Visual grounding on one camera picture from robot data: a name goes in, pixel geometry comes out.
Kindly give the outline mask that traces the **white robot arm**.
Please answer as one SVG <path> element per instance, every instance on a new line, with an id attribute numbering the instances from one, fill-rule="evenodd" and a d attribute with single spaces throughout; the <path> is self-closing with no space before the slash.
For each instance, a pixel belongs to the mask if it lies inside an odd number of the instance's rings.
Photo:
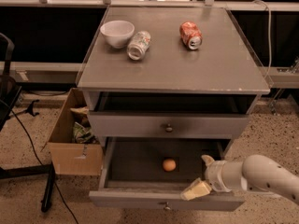
<path id="1" fill-rule="evenodd" d="M 207 196 L 212 190 L 274 194 L 299 204 L 299 177 L 263 155 L 250 155 L 243 161 L 215 161 L 203 155 L 204 180 L 196 178 L 180 198 L 185 201 Z"/>

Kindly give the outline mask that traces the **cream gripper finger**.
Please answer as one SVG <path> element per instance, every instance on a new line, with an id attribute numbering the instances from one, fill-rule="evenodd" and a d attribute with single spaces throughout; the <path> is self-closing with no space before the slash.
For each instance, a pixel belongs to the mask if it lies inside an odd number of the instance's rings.
<path id="1" fill-rule="evenodd" d="M 205 163 L 206 166 L 211 165 L 215 160 L 209 155 L 202 155 L 201 159 Z"/>
<path id="2" fill-rule="evenodd" d="M 185 190 L 180 193 L 180 198 L 185 201 L 208 195 L 212 187 L 201 178 L 196 178 Z"/>

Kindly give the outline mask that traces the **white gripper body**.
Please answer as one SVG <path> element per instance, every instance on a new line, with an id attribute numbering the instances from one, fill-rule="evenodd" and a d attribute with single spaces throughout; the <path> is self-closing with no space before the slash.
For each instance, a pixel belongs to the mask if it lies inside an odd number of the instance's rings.
<path id="1" fill-rule="evenodd" d="M 217 192 L 230 192 L 223 181 L 222 170 L 226 161 L 213 161 L 206 166 L 205 178 L 213 190 Z"/>

